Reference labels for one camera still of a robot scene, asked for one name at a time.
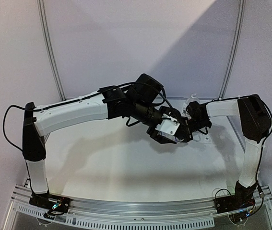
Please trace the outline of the clear tea bottle white label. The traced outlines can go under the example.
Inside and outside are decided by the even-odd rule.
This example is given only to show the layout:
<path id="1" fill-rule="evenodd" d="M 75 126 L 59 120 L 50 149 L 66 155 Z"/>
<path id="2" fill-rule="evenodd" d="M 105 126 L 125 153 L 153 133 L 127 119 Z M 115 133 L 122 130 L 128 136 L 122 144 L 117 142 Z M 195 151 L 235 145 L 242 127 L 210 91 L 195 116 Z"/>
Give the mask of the clear tea bottle white label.
<path id="1" fill-rule="evenodd" d="M 183 106 L 182 106 L 182 109 L 181 109 L 181 116 L 182 116 L 182 117 L 185 117 L 185 118 L 188 118 L 188 120 L 191 119 L 191 116 L 190 116 L 189 113 L 187 112 L 187 106 L 188 106 L 191 102 L 198 102 L 199 104 L 201 103 L 196 93 L 192 93 L 192 94 L 190 95 L 190 97 L 187 98 L 187 99 L 184 101 Z"/>

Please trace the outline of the clear pepsi bottle blue label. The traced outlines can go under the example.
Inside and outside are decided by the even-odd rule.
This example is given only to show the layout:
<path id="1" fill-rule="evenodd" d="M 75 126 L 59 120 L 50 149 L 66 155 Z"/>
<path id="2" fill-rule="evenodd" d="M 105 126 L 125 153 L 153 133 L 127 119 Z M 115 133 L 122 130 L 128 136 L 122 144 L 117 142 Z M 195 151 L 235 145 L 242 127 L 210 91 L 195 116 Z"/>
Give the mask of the clear pepsi bottle blue label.
<path id="1" fill-rule="evenodd" d="M 159 131 L 159 132 L 158 132 L 158 135 L 164 136 L 164 137 L 166 137 L 166 138 L 168 138 L 168 139 L 170 139 L 170 140 L 175 141 L 175 136 L 170 135 L 170 134 L 168 134 L 168 133 L 160 132 L 160 131 Z"/>

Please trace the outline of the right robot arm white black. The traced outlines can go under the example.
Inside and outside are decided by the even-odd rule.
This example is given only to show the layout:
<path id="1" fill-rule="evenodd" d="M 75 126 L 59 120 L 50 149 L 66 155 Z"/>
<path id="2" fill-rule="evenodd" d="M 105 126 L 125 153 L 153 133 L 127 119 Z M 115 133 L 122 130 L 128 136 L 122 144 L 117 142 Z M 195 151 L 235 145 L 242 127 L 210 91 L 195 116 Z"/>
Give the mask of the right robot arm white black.
<path id="1" fill-rule="evenodd" d="M 191 102 L 187 106 L 191 119 L 179 116 L 179 128 L 175 137 L 190 141 L 192 133 L 202 128 L 210 128 L 211 117 L 238 116 L 245 137 L 245 156 L 241 174 L 235 185 L 235 194 L 230 205 L 235 209 L 242 208 L 253 196 L 258 186 L 258 174 L 264 142 L 272 132 L 272 116 L 266 104 L 257 95 L 229 98 L 200 104 Z"/>

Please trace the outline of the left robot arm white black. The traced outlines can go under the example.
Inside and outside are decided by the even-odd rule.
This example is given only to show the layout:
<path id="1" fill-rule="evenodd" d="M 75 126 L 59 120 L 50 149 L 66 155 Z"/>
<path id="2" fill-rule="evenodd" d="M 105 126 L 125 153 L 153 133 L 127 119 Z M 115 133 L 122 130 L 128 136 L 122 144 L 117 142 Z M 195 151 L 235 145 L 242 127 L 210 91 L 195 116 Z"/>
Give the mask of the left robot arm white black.
<path id="1" fill-rule="evenodd" d="M 171 105 L 158 106 L 157 95 L 165 92 L 163 85 L 147 74 L 122 86 L 100 88 L 89 95 L 47 106 L 25 106 L 23 123 L 23 156 L 27 164 L 35 200 L 43 208 L 54 203 L 49 194 L 45 169 L 45 136 L 53 131 L 80 123 L 134 118 L 148 126 L 147 133 L 160 144 L 176 143 L 188 137 L 186 122 Z"/>

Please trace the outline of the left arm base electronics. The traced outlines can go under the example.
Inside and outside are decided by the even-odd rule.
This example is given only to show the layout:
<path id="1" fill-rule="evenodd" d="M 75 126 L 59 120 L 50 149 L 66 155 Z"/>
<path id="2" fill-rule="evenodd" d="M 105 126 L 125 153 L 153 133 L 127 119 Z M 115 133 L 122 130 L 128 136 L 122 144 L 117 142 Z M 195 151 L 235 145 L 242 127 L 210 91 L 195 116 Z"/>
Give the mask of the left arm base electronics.
<path id="1" fill-rule="evenodd" d="M 54 219 L 56 216 L 67 214 L 71 199 L 64 196 L 52 195 L 49 192 L 45 194 L 36 194 L 32 192 L 29 204 L 38 208 L 45 209 L 44 218 Z"/>

